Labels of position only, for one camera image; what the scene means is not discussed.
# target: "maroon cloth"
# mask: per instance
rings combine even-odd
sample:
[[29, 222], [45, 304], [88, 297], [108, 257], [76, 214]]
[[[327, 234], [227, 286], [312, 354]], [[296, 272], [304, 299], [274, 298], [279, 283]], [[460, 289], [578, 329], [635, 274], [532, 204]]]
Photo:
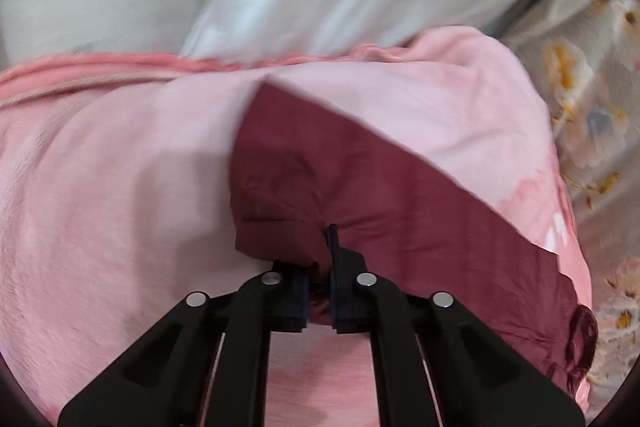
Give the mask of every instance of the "maroon cloth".
[[482, 201], [360, 124], [262, 84], [230, 166], [236, 247], [330, 269], [322, 230], [404, 292], [447, 291], [574, 395], [597, 325], [555, 254], [530, 244]]

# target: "pink fabric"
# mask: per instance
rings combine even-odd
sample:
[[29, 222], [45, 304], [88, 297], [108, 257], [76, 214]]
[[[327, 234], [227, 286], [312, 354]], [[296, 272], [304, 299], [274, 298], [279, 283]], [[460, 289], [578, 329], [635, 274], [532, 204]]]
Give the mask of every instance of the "pink fabric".
[[[554, 250], [590, 306], [546, 106], [505, 47], [447, 27], [409, 48], [292, 61], [222, 71], [79, 55], [0, 74], [0, 349], [50, 419], [188, 292], [233, 291], [268, 266], [234, 251], [226, 187], [235, 129], [266, 74], [445, 171]], [[268, 424], [375, 425], [365, 339], [318, 328], [274, 339]]]

